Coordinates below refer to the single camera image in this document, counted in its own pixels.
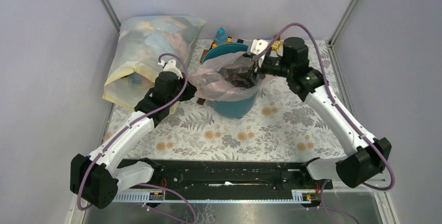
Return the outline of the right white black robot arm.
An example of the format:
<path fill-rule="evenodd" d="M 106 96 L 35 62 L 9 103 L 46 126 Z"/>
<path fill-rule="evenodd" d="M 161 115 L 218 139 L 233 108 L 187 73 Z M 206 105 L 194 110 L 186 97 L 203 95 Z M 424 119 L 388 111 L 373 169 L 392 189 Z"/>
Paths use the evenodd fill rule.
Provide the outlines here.
<path fill-rule="evenodd" d="M 392 145 L 387 138 L 378 139 L 366 130 L 328 85 L 323 72 L 310 66 L 305 41 L 290 37 L 283 41 L 281 54 L 272 55 L 272 42 L 253 40 L 246 55 L 254 61 L 253 81 L 266 75 L 286 79 L 290 90 L 309 105 L 331 129 L 342 146 L 341 158 L 315 158 L 300 172 L 300 184 L 311 189 L 320 180 L 339 180 L 350 188 L 368 186 L 367 180 L 391 170 L 387 164 Z"/>

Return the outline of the pink trash bag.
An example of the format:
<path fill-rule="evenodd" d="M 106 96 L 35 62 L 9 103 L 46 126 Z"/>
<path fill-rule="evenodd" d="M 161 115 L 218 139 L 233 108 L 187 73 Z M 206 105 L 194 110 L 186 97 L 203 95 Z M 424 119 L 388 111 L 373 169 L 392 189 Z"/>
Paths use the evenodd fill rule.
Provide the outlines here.
<path fill-rule="evenodd" d="M 195 96 L 208 101 L 236 102 L 250 98 L 275 78 L 253 78 L 254 62 L 244 54 L 245 51 L 239 51 L 204 61 L 189 75 L 189 82 L 197 89 Z"/>

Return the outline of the floral patterned table mat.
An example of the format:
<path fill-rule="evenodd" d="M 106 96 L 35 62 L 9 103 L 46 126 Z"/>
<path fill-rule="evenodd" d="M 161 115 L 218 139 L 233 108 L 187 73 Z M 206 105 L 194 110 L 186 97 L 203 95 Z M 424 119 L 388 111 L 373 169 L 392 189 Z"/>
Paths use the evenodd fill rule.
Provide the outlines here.
<path fill-rule="evenodd" d="M 308 105 L 274 78 L 240 119 L 218 114 L 193 98 L 139 140 L 128 159 L 307 161 L 337 158 L 344 151 L 330 128 Z"/>

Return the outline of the colourful toy block train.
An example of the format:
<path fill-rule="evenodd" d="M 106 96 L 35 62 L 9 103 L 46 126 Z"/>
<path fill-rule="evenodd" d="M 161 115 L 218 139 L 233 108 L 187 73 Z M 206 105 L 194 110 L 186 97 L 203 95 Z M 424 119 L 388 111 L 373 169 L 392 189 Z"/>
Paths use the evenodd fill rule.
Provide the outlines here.
<path fill-rule="evenodd" d="M 216 32 L 216 37 L 211 45 L 211 49 L 230 43 L 230 41 L 231 38 L 226 34 L 225 29 L 220 27 Z"/>

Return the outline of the large translucent plastic bag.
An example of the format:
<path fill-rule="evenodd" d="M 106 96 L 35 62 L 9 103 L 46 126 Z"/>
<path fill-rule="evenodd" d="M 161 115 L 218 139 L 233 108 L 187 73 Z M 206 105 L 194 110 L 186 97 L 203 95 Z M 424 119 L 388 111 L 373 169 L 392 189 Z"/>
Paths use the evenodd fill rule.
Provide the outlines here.
<path fill-rule="evenodd" d="M 103 99 L 133 110 L 162 71 L 170 54 L 189 64 L 205 20 L 193 16 L 138 16 L 121 23 Z"/>

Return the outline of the yellow toy figure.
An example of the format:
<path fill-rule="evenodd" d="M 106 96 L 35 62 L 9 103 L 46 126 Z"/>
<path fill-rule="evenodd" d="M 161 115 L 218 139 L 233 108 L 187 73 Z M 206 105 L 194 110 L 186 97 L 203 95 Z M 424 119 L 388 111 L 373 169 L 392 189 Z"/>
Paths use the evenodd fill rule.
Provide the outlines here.
<path fill-rule="evenodd" d="M 273 44 L 271 45 L 272 51 L 278 51 L 281 46 L 281 38 L 274 35 Z"/>

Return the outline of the black white checkerboard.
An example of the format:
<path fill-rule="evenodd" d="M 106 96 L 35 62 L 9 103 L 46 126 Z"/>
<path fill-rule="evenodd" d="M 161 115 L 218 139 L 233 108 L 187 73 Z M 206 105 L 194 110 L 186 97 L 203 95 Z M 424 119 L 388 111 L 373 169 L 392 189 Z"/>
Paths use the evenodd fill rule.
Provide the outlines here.
<path fill-rule="evenodd" d="M 226 40 L 222 40 L 220 41 L 218 38 L 215 38 L 214 41 L 211 43 L 210 47 L 209 47 L 209 51 L 211 51 L 214 48 L 217 48 L 219 46 L 225 45 L 225 44 L 231 44 L 232 47 L 234 46 L 239 46 L 239 45 L 245 45 L 246 48 L 245 50 L 248 49 L 248 47 L 251 45 L 252 41 L 251 40 L 243 40 L 243 39 L 238 39 L 238 38 L 232 38 L 232 37 L 227 37 Z"/>

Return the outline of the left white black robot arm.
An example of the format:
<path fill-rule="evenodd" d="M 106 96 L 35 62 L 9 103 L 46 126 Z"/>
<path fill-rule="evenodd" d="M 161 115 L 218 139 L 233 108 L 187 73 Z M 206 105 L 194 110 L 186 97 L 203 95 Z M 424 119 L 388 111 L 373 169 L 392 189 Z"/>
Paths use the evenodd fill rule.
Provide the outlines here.
<path fill-rule="evenodd" d="M 132 147 L 169 115 L 176 102 L 192 99 L 197 89 L 187 77 L 162 71 L 154 86 L 138 102 L 126 123 L 109 140 L 84 156 L 77 154 L 70 163 L 70 190 L 77 195 L 77 208 L 83 200 L 99 209 L 107 207 L 115 196 L 140 183 L 149 188 L 160 185 L 161 173 L 147 161 L 127 167 L 119 164 Z"/>

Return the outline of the dark brown wooden block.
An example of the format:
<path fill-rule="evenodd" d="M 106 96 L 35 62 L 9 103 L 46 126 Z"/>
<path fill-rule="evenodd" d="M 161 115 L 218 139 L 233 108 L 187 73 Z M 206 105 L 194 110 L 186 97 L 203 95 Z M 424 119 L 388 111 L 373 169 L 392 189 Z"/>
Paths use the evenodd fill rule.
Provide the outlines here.
<path fill-rule="evenodd" d="M 198 98 L 198 100 L 197 100 L 197 104 L 199 104 L 199 105 L 204 105 L 204 103 L 205 103 L 205 99 L 203 99 L 203 98 Z"/>

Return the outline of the teal plastic trash bin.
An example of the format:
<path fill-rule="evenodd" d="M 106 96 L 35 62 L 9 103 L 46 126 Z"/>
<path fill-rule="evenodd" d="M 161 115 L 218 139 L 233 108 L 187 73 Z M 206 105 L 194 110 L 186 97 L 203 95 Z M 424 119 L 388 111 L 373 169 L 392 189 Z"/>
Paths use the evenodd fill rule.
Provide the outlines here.
<path fill-rule="evenodd" d="M 219 57 L 224 54 L 236 53 L 239 51 L 247 51 L 248 46 L 243 43 L 227 43 L 217 46 L 207 51 L 201 57 L 201 63 L 206 60 Z M 253 107 L 257 97 L 257 92 L 247 99 L 236 102 L 212 101 L 212 108 L 220 115 L 227 118 L 242 118 Z"/>

